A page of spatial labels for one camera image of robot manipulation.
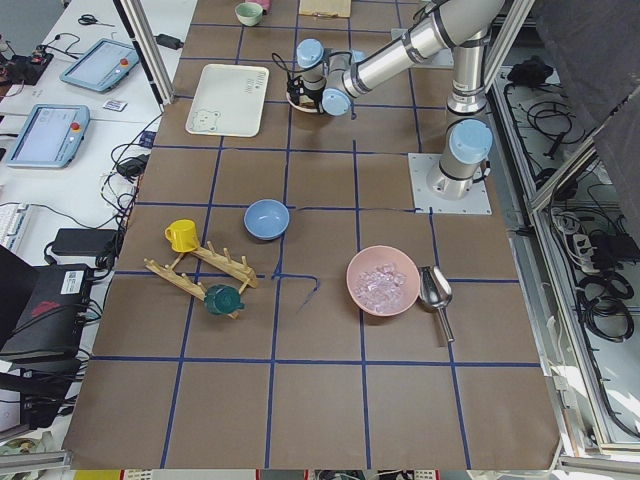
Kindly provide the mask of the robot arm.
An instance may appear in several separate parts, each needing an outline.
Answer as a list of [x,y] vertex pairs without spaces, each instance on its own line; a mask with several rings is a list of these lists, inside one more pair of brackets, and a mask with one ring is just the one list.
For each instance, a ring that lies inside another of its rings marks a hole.
[[484,54],[490,26],[502,7],[495,0],[433,1],[411,28],[369,56],[305,39],[296,49],[297,69],[287,74],[286,99],[305,113],[341,116],[350,112],[356,98],[450,50],[454,71],[446,103],[446,146],[426,184],[443,199],[459,200],[473,185],[493,143],[482,119],[487,105]]

